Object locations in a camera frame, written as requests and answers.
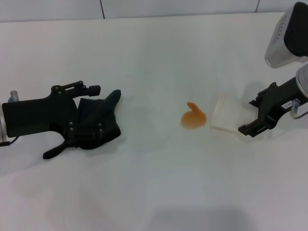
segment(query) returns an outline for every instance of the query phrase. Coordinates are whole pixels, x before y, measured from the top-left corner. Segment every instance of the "orange stain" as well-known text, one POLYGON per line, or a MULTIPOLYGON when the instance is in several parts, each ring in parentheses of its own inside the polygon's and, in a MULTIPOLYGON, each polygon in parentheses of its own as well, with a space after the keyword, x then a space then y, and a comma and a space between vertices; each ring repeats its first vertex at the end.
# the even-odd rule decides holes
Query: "orange stain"
POLYGON ((203 113, 196 104, 187 102, 191 111, 185 112, 181 119, 181 125, 185 129, 195 129, 206 123, 206 114, 203 113))

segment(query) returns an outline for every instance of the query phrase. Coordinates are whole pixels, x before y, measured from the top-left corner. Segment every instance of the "white table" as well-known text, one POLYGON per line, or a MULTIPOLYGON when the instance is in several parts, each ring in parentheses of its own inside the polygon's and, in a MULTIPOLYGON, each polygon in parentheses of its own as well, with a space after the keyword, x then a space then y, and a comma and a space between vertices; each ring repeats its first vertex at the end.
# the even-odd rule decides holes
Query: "white table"
POLYGON ((180 118, 218 94, 248 103, 300 63, 264 54, 281 13, 0 24, 0 100, 42 98, 83 80, 122 90, 122 135, 91 151, 56 133, 0 148, 0 230, 302 231, 308 221, 308 116, 254 139, 180 118))

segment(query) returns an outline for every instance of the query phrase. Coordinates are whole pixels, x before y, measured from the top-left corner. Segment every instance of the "robotic arm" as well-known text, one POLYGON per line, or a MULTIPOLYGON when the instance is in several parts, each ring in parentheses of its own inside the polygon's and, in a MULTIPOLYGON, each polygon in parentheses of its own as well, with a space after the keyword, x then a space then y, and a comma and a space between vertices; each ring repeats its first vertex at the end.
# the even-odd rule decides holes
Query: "robotic arm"
MULTIPOLYGON (((269 43, 265 60, 273 68, 287 65, 294 61, 308 60, 308 6, 297 2, 288 10, 275 27, 269 43)), ((267 129, 273 129, 278 120, 291 111, 293 119, 297 108, 308 102, 308 64, 300 68, 296 77, 281 86, 272 83, 259 92, 251 105, 258 108, 258 118, 248 125, 239 127, 244 135, 255 137, 267 129)))
POLYGON ((51 159, 66 147, 94 149, 121 134, 116 123, 115 107, 121 91, 113 91, 105 100, 80 99, 78 108, 74 98, 97 96, 100 86, 86 87, 82 81, 65 86, 53 86, 44 99, 19 101, 11 92, 9 103, 0 106, 0 146, 11 145, 6 137, 19 137, 45 131, 60 133, 64 142, 44 153, 51 159))

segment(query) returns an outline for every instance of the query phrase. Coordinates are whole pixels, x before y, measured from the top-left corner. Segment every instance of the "cable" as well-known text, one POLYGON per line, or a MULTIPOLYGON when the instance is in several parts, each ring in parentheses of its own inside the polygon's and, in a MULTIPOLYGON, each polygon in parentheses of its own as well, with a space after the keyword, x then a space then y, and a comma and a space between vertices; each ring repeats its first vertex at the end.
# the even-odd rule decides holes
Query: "cable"
POLYGON ((12 141, 10 142, 10 145, 13 144, 13 143, 15 143, 15 141, 16 141, 18 138, 19 138, 19 136, 15 137, 15 139, 12 140, 12 141))
POLYGON ((293 119, 300 119, 301 117, 303 117, 303 116, 305 116, 305 115, 307 115, 308 114, 308 111, 306 111, 305 113, 303 113, 302 115, 299 115, 299 116, 297 116, 297 117, 295 117, 295 118, 293 118, 293 119))

